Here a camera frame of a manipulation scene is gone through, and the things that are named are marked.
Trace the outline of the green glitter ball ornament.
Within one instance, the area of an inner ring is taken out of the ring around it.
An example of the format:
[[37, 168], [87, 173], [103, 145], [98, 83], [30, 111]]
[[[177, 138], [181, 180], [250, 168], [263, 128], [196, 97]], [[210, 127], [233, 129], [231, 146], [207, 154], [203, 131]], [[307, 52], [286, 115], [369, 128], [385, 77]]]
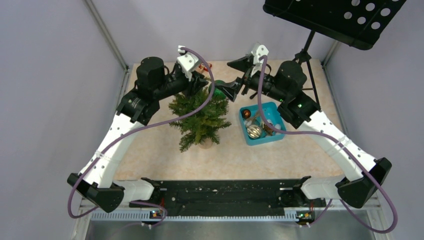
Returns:
[[211, 99], [219, 99], [219, 100], [226, 100], [227, 99], [227, 97], [223, 93], [223, 91], [217, 88], [217, 85], [225, 84], [225, 83], [226, 82], [223, 81], [223, 80], [215, 80], [214, 81], [215, 87], [214, 87], [214, 91], [213, 91], [213, 95], [212, 95]]

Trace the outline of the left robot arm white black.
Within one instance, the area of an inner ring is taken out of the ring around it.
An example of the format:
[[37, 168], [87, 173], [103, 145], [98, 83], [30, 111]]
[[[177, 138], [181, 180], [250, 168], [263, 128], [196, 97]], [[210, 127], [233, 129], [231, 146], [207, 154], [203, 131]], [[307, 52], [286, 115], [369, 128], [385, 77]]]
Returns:
[[114, 180], [115, 173], [137, 133], [151, 129], [151, 119], [160, 109], [160, 101], [178, 93], [192, 96], [207, 85], [200, 66], [210, 65], [191, 53], [179, 56], [169, 69], [157, 56], [144, 58], [136, 68], [136, 80], [118, 104], [114, 118], [104, 139], [87, 165], [71, 173], [67, 182], [72, 193], [89, 200], [95, 210], [106, 213], [120, 205], [143, 201], [154, 207], [160, 202], [160, 193], [152, 182]]

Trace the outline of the teal plastic tray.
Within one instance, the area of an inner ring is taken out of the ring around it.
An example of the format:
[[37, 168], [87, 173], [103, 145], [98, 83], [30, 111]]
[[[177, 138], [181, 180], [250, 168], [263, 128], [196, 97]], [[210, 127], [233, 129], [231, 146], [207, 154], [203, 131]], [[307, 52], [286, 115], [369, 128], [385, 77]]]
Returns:
[[[251, 111], [251, 117], [248, 119], [244, 119], [242, 116], [242, 111], [244, 109], [249, 109]], [[273, 125], [275, 128], [285, 131], [285, 125], [283, 123], [283, 119], [277, 111], [277, 105], [274, 102], [266, 102], [262, 103], [262, 110], [265, 115], [266, 120]], [[238, 117], [241, 124], [241, 131], [243, 133], [245, 142], [248, 146], [256, 146], [266, 143], [271, 143], [275, 141], [282, 140], [285, 135], [279, 132], [275, 132], [275, 135], [269, 136], [263, 130], [264, 121], [260, 116], [258, 105], [244, 106], [241, 107], [238, 111]], [[259, 139], [251, 139], [247, 134], [246, 128], [249, 125], [258, 125], [262, 128], [262, 136]]]

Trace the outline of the small green christmas tree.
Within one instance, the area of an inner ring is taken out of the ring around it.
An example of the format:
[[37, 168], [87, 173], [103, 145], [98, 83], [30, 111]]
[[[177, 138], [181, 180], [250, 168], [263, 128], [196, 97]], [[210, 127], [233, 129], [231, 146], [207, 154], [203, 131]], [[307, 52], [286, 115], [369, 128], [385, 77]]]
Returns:
[[[210, 87], [203, 87], [195, 96], [186, 97], [182, 93], [174, 96], [168, 104], [172, 114], [182, 117], [199, 108], [210, 95]], [[169, 125], [181, 133], [179, 151], [184, 153], [192, 146], [220, 144], [219, 130], [231, 126], [226, 119], [229, 113], [229, 100], [210, 99], [197, 113], [171, 122]]]

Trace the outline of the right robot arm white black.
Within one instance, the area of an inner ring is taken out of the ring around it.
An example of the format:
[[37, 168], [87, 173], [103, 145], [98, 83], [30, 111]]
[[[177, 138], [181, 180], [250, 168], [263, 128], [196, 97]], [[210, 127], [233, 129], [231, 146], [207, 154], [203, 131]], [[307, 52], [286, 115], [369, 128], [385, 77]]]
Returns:
[[296, 129], [296, 133], [310, 136], [341, 168], [343, 173], [330, 177], [304, 177], [293, 200], [299, 206], [307, 206], [313, 199], [342, 200], [360, 209], [382, 185], [392, 164], [363, 151], [341, 132], [327, 117], [320, 105], [303, 92], [307, 80], [299, 63], [287, 60], [280, 64], [275, 75], [262, 71], [263, 63], [254, 64], [252, 56], [244, 56], [227, 63], [227, 66], [243, 72], [230, 83], [219, 83], [221, 90], [232, 102], [237, 94], [257, 91], [279, 101], [278, 113]]

